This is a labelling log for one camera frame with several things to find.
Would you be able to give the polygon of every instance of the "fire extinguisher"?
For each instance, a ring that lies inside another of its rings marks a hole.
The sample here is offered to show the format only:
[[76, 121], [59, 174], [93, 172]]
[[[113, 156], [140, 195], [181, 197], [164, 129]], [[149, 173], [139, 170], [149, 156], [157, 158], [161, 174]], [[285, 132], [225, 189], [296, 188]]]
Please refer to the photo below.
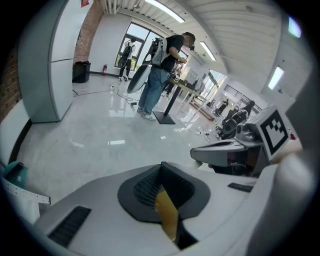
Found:
[[102, 75], [105, 76], [107, 74], [107, 64], [103, 65]]

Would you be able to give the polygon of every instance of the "ceiling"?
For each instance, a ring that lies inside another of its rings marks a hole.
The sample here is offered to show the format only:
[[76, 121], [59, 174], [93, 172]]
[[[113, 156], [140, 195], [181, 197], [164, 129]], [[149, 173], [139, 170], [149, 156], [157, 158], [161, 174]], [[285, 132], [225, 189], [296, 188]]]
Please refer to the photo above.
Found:
[[[179, 23], [144, 0], [116, 0], [122, 9], [152, 19], [175, 34], [191, 32], [196, 37], [194, 56], [209, 69], [260, 93], [277, 54], [281, 15], [268, 0], [159, 0], [179, 14]], [[206, 54], [204, 41], [216, 58]]]

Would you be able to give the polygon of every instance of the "glossy floor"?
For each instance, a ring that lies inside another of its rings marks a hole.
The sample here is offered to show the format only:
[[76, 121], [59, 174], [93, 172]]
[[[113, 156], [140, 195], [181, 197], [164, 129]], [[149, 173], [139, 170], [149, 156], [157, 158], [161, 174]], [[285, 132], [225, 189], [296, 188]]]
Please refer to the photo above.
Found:
[[[107, 84], [127, 96], [129, 82], [91, 74], [88, 82], [73, 84], [79, 95], [63, 120], [33, 124], [22, 143], [18, 160], [29, 168], [27, 185], [50, 196], [52, 203], [93, 179], [133, 168], [162, 161], [192, 166], [190, 149], [208, 144], [196, 134], [198, 127], [216, 127], [191, 106], [181, 112], [180, 98], [170, 111], [175, 125], [146, 120], [137, 113], [138, 105], [127, 104]], [[140, 93], [129, 94], [129, 102], [136, 102]], [[161, 97], [156, 107], [164, 110], [169, 101]], [[214, 133], [209, 139], [216, 140]]]

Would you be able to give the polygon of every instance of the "railing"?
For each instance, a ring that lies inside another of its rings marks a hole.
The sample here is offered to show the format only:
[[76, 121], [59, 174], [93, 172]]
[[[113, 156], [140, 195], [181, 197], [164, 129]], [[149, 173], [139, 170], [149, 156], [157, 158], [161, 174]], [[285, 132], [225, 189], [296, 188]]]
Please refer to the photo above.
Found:
[[[246, 95], [242, 94], [240, 91], [236, 90], [235, 88], [233, 88], [232, 86], [230, 85], [226, 85], [224, 90], [231, 94], [232, 96], [234, 96], [235, 98], [241, 100], [243, 99], [243, 103], [247, 104], [249, 101], [251, 101], [251, 99], [249, 99]], [[255, 104], [253, 109], [252, 109], [255, 113], [258, 113], [260, 112], [262, 109], [257, 105]]]

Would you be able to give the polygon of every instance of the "teal object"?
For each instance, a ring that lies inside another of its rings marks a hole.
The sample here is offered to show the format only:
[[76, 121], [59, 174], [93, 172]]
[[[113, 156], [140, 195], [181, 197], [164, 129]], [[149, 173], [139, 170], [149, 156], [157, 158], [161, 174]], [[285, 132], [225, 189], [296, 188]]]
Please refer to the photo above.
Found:
[[8, 182], [21, 189], [26, 188], [28, 168], [22, 162], [13, 161], [7, 165], [2, 174]]

